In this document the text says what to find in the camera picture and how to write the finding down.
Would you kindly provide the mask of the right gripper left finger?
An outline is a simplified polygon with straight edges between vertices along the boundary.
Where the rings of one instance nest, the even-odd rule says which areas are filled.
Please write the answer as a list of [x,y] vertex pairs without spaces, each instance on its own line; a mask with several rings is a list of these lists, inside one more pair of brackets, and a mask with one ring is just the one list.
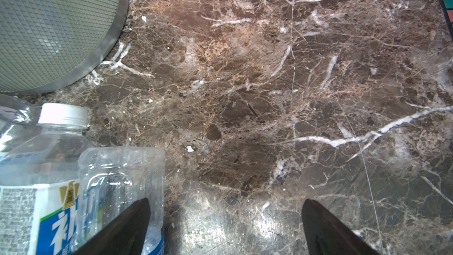
[[82,245],[76,255],[139,255],[151,216],[148,199],[135,201]]

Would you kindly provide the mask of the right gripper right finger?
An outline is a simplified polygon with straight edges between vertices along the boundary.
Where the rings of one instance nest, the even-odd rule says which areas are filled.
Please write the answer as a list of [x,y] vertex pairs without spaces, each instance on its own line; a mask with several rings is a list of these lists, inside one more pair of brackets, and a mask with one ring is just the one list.
[[318,201],[305,200],[302,222],[310,255],[379,255]]

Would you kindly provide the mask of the blue label water bottle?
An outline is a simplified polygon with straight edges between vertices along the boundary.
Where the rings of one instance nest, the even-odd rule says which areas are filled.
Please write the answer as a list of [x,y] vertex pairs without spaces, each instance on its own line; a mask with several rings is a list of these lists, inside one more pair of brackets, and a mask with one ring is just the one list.
[[151,216],[145,220],[141,253],[164,253],[165,151],[118,146],[89,148],[78,160],[80,180],[75,239],[76,251],[135,201],[146,198]]

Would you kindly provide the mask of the tall white label water bottle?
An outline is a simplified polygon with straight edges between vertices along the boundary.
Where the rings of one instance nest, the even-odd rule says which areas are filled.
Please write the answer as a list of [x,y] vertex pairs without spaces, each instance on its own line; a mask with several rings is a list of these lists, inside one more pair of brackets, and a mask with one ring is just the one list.
[[1,159],[1,254],[69,255],[80,204],[78,159],[88,110],[42,106],[41,132]]

